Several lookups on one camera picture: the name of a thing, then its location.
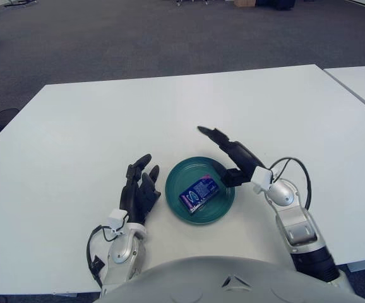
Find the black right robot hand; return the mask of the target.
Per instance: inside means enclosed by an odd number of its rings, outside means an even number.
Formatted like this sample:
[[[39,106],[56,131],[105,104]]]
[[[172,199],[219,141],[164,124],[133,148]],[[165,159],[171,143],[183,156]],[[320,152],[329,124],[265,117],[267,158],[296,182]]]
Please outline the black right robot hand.
[[[229,138],[218,129],[209,129],[204,126],[197,127],[199,132],[210,138],[225,152],[237,165],[237,168],[226,169],[222,164],[212,163],[213,168],[220,176],[220,180],[226,187],[237,187],[246,182],[251,182],[257,168],[266,169],[261,160],[238,141],[230,141]]]

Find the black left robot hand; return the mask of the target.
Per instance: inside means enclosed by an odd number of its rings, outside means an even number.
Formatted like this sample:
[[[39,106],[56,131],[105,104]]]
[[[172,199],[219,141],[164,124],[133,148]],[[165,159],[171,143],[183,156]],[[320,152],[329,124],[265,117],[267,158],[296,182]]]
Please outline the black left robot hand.
[[[151,154],[146,154],[128,165],[126,185],[121,192],[119,203],[119,209],[128,212],[128,223],[144,225],[148,214],[161,196],[155,188],[159,166],[155,165],[149,174],[144,172],[151,159]]]

